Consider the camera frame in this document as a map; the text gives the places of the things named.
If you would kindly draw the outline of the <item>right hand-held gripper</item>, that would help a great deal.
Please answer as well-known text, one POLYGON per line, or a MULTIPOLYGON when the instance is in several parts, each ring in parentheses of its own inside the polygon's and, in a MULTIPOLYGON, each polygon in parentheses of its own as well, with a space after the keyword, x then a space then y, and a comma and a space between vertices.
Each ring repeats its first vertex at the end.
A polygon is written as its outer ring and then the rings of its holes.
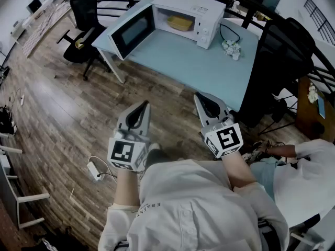
POLYGON ((234 123, 226 104, 219 98, 204 92, 196 92, 194 102, 204 142, 215 158, 232 154, 243 146, 243 139, 238 123, 234 123))

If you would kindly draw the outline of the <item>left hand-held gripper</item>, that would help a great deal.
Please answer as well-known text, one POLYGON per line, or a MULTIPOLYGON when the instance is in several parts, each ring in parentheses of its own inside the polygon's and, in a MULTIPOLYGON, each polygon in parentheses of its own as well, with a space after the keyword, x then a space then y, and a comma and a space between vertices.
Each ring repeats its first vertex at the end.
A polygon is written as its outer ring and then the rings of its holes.
POLYGON ((147 137, 151 106, 147 100, 137 102, 123 111, 109 138, 107 161, 115 168, 132 172, 144 170, 150 139, 147 137))

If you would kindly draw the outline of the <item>yellow dish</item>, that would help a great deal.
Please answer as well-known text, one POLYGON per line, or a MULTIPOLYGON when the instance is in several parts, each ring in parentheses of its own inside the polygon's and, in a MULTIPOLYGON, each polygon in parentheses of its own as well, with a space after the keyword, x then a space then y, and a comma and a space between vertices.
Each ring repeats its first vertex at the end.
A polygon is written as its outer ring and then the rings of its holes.
POLYGON ((167 18, 168 25, 178 31, 189 31, 193 25, 193 21, 182 16, 169 16, 167 18))

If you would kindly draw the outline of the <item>white microwave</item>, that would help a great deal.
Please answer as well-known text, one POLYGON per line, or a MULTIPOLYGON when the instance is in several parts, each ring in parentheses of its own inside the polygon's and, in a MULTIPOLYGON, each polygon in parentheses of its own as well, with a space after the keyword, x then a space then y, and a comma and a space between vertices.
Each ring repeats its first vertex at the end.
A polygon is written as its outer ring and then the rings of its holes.
POLYGON ((208 49, 223 18, 226 5, 215 0, 142 0, 122 14, 108 33, 118 57, 124 60, 155 30, 188 38, 208 49), (168 25, 169 16, 193 21, 189 31, 178 31, 168 25))

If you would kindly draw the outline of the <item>person's right forearm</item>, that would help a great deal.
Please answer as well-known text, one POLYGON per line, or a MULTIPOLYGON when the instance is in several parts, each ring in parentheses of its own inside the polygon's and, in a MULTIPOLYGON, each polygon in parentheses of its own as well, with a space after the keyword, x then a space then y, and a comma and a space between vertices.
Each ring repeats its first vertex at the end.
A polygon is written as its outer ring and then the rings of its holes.
POLYGON ((221 160, 232 189, 235 187, 241 188, 256 182, 255 176, 239 151, 223 156, 221 160))

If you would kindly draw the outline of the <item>person's left forearm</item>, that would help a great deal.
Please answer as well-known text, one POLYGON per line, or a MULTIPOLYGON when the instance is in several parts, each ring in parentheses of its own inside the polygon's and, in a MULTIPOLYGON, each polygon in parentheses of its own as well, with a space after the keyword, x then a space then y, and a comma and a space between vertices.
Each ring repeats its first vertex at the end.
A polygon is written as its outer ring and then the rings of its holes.
POLYGON ((137 173, 118 169, 114 203, 123 206, 140 206, 137 173))

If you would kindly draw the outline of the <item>person's white shoe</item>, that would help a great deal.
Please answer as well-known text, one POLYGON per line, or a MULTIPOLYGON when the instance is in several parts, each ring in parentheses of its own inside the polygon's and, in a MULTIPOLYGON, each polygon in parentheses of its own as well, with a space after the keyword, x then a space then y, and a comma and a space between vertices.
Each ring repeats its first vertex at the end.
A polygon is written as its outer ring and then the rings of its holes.
POLYGON ((170 158, 168 155, 161 149, 160 144, 152 143, 148 149, 148 155, 146 159, 145 168, 148 169, 151 165, 157 163, 169 162, 170 158))

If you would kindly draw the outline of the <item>light blue table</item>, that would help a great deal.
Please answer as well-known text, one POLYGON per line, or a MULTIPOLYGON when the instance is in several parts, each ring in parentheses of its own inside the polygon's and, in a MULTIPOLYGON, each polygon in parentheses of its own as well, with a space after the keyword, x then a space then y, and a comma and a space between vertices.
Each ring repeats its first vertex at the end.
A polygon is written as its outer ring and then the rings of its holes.
POLYGON ((212 94, 238 112, 251 76, 258 37, 223 19, 209 49, 176 34, 155 30, 127 57, 197 91, 212 94), (224 54, 222 40, 238 34, 241 56, 237 61, 224 54))

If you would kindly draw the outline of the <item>black mesh office chair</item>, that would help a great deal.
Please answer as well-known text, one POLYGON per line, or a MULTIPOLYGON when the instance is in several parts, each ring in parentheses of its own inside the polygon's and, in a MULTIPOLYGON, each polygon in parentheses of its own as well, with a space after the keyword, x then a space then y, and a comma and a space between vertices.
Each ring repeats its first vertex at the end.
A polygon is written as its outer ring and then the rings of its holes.
POLYGON ((238 119, 249 128, 257 126, 264 115, 279 122, 287 112, 280 92, 312 72, 315 41, 294 18, 267 21, 258 43, 248 87, 238 119))

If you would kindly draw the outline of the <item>brown wooden desk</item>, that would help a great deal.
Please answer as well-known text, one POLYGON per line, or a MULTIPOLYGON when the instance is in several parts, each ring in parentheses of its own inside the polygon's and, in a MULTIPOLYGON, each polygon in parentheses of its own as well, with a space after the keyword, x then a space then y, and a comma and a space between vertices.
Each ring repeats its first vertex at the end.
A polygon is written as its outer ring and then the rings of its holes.
POLYGON ((325 96, 317 89, 325 103, 325 118, 319 114, 317 101, 313 104, 308 100, 311 81, 304 76, 298 81, 298 104, 295 126, 310 140, 323 139, 335 141, 335 109, 325 96))

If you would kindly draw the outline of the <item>person's white shirt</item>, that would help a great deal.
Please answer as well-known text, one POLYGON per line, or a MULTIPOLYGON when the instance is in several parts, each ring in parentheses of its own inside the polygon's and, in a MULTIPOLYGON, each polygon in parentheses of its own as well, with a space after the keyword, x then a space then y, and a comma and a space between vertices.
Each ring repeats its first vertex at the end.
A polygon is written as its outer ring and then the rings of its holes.
POLYGON ((114 203, 98 251, 286 251, 289 229, 264 187, 231 187, 220 162, 157 163, 140 205, 114 203))

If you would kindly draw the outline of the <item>small white flower bunch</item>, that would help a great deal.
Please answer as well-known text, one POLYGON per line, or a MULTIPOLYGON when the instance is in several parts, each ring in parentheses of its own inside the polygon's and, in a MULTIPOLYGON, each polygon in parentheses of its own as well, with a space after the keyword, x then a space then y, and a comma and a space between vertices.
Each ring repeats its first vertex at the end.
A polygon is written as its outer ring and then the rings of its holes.
POLYGON ((311 104, 316 102, 318 100, 318 91, 314 84, 310 83, 310 86, 308 88, 308 94, 307 94, 308 100, 311 104))

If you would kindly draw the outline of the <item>blue book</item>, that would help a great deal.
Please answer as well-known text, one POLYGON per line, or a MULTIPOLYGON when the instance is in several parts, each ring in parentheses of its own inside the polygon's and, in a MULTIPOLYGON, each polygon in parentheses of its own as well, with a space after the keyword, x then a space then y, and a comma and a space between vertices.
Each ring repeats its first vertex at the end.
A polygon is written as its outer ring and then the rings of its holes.
POLYGON ((318 112, 322 118, 324 119, 326 118, 325 103, 324 103, 323 98, 320 95, 318 96, 318 112))

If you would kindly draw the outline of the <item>black shoes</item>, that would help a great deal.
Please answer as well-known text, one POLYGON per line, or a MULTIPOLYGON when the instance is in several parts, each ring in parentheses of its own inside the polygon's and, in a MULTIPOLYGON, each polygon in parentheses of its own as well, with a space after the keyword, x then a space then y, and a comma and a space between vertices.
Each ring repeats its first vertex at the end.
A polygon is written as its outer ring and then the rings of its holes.
POLYGON ((15 135, 17 126, 12 120, 12 113, 7 106, 0 107, 0 133, 15 135))

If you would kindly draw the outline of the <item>white frame furniture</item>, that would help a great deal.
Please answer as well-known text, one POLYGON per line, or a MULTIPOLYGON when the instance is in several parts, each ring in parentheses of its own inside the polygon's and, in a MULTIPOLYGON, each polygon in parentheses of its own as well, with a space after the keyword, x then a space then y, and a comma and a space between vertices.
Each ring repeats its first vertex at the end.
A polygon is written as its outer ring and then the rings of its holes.
POLYGON ((9 217, 19 230, 42 223, 45 221, 44 218, 38 218, 21 223, 19 208, 20 205, 24 203, 49 199, 50 194, 48 192, 32 196, 19 196, 16 194, 10 181, 18 180, 18 176, 9 174, 11 167, 5 166, 3 158, 7 157, 6 153, 11 152, 22 154, 23 151, 21 149, 1 145, 1 138, 8 138, 8 134, 0 133, 0 199, 2 200, 9 217))

